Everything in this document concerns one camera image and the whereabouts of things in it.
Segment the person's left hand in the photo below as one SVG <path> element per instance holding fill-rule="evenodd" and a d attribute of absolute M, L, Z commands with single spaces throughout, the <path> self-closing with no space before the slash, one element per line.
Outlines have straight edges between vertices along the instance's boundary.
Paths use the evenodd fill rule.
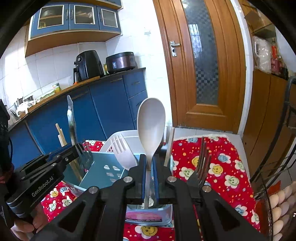
<path fill-rule="evenodd" d="M 30 240 L 27 236 L 28 233 L 39 232 L 44 226 L 48 224 L 47 216 L 43 211 L 43 206 L 39 203 L 35 208 L 35 217 L 32 223 L 28 223 L 23 220 L 15 220 L 13 227 L 11 228 L 12 233 L 19 240 Z"/>

